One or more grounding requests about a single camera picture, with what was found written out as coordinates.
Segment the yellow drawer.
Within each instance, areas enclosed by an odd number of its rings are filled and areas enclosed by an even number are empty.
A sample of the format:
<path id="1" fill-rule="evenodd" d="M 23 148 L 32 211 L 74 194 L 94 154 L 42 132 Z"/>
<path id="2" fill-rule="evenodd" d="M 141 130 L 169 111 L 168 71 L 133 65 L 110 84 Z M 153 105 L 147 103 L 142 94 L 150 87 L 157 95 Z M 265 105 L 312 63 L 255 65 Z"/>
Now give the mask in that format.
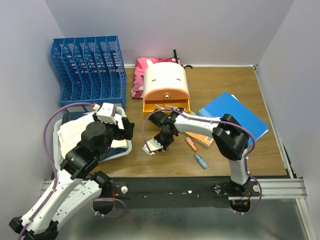
<path id="1" fill-rule="evenodd" d="M 154 110 L 160 110 L 157 108 L 154 104 L 158 104 L 164 109 L 171 109 L 168 107 L 165 107 L 164 105 L 171 105 L 174 107 L 182 107 L 185 108 L 185 113 L 190 114 L 191 113 L 191 107 L 190 107 L 190 100 L 189 99 L 180 99 L 180 100 L 156 100 L 156 101 L 143 101 L 142 106 L 142 115 L 144 118 L 146 118 L 150 113 L 152 113 Z"/>

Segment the orange paperback book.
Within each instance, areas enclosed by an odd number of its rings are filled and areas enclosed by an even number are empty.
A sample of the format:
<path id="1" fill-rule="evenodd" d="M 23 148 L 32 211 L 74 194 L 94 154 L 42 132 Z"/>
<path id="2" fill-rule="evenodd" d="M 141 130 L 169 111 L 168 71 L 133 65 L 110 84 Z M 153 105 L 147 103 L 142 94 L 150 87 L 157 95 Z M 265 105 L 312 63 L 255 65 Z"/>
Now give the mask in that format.
<path id="1" fill-rule="evenodd" d="M 198 141 L 199 143 L 203 144 L 205 147 L 209 148 L 211 144 L 214 142 L 214 139 L 210 136 L 205 136 L 198 133 L 193 132 L 186 132 L 186 134 L 193 138 L 194 140 Z"/>

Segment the black marker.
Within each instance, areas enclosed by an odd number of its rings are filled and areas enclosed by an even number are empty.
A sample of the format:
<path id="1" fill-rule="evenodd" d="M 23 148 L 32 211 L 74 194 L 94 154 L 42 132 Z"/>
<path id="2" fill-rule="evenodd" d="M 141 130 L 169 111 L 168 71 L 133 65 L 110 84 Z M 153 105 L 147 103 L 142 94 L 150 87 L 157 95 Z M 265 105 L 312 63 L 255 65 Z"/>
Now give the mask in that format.
<path id="1" fill-rule="evenodd" d="M 161 109 L 161 110 L 163 110 L 163 109 L 164 109 L 162 106 L 160 106 L 160 105 L 159 105 L 159 104 L 157 104 L 157 103 L 154 103 L 154 106 L 155 106 L 155 107 L 157 107 L 158 109 Z"/>

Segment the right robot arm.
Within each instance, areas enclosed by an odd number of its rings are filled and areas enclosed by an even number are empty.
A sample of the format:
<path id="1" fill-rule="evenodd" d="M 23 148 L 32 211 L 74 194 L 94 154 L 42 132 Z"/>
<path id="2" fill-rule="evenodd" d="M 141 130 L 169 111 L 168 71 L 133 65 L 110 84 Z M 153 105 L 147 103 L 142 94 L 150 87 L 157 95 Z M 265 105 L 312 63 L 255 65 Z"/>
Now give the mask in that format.
<path id="1" fill-rule="evenodd" d="M 221 155 L 228 160 L 231 193 L 241 196 L 247 192 L 250 181 L 247 155 L 249 139 L 253 137 L 232 115 L 202 117 L 175 109 L 158 109 L 145 120 L 160 128 L 160 132 L 151 140 L 143 139 L 142 149 L 145 153 L 153 156 L 157 151 L 165 151 L 179 133 L 190 132 L 212 138 Z"/>

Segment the blue cap marker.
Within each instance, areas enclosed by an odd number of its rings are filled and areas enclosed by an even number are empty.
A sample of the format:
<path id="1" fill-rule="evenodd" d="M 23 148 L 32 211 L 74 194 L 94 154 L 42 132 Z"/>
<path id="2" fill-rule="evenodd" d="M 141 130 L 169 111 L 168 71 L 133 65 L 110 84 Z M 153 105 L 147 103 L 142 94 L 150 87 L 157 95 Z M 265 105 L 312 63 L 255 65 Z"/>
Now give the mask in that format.
<path id="1" fill-rule="evenodd" d="M 184 107 L 172 107 L 172 109 L 177 110 L 177 111 L 185 111 L 186 109 Z"/>

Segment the blue correction tape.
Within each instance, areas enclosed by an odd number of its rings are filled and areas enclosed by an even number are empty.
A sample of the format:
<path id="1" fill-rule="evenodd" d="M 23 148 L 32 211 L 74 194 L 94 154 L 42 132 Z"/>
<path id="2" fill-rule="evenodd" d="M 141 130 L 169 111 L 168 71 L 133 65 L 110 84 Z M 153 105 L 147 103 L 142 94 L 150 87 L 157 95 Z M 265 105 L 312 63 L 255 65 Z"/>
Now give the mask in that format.
<path id="1" fill-rule="evenodd" d="M 194 154 L 194 159 L 198 162 L 198 164 L 203 168 L 203 169 L 207 169 L 208 168 L 208 164 L 207 162 L 198 154 Z"/>

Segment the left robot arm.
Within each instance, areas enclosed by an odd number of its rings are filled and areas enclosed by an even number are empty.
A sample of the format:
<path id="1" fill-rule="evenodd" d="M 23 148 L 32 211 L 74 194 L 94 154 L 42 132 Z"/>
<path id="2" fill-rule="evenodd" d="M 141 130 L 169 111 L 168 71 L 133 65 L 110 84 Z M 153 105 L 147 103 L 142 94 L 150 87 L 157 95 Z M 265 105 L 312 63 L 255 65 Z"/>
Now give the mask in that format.
<path id="1" fill-rule="evenodd" d="M 62 226 L 87 202 L 112 195 L 111 178 L 98 171 L 73 195 L 98 165 L 114 141 L 130 141 L 135 124 L 125 116 L 90 115 L 78 138 L 67 138 L 64 160 L 54 171 L 54 180 L 36 204 L 23 216 L 12 218 L 9 227 L 24 240 L 54 240 Z"/>

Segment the orange correction tape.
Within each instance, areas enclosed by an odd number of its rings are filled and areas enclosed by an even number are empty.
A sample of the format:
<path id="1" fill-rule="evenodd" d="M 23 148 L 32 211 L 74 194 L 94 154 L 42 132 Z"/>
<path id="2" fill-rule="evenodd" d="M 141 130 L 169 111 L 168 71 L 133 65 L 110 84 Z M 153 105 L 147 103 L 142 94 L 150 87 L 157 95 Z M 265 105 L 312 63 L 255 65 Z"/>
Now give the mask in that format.
<path id="1" fill-rule="evenodd" d="M 195 143 L 191 140 L 190 137 L 186 137 L 186 138 L 185 138 L 185 142 L 187 143 L 187 145 L 188 145 L 194 152 L 197 152 L 197 151 L 198 151 L 197 146 L 196 146 Z"/>

